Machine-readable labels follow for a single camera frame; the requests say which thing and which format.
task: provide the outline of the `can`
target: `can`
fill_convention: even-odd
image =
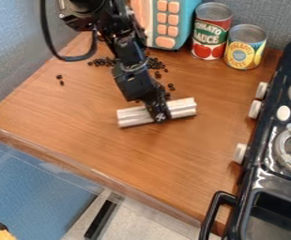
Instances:
[[[232,68],[249,70],[260,65],[267,34],[259,26],[241,24],[229,31],[224,61]]]
[[[205,60],[223,57],[233,20],[231,9],[220,3],[205,3],[198,6],[195,13],[191,53]]]

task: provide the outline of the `can label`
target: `can label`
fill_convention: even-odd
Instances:
[[[223,57],[228,30],[228,24],[227,29],[224,29],[213,22],[196,19],[192,38],[192,54],[205,60]]]
[[[240,41],[232,41],[229,38],[224,60],[232,68],[256,68],[261,62],[265,46],[265,41],[261,43],[248,44]]]
[[[227,31],[218,25],[197,20],[193,37],[206,45],[220,45],[226,41]]]

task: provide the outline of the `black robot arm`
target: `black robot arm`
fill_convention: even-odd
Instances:
[[[92,31],[87,54],[60,56],[54,49],[47,18],[46,0],[40,0],[41,24],[45,41],[52,53],[63,61],[80,61],[97,51],[97,31],[115,56],[113,75],[126,101],[141,100],[155,122],[171,118],[165,89],[149,75],[146,66],[146,36],[124,0],[58,0],[59,17],[76,31]]]

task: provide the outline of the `stove knob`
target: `stove knob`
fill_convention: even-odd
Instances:
[[[283,105],[277,110],[278,120],[285,122],[290,118],[291,110],[287,106]]]
[[[251,109],[249,110],[248,116],[252,119],[257,119],[261,110],[261,105],[262,105],[261,101],[254,100]]]
[[[260,82],[256,91],[256,98],[264,99],[268,89],[268,83]]]
[[[245,157],[247,150],[247,144],[238,143],[236,146],[235,154],[234,154],[234,161],[238,164],[242,164],[242,160]]]

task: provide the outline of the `gray wall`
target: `gray wall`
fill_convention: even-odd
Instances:
[[[235,15],[234,24],[251,23],[268,33],[268,46],[283,49],[291,41],[291,0],[216,0]]]
[[[58,19],[57,0],[46,1],[54,43],[60,48],[75,33]],[[38,2],[0,0],[0,100],[51,57],[40,29]]]

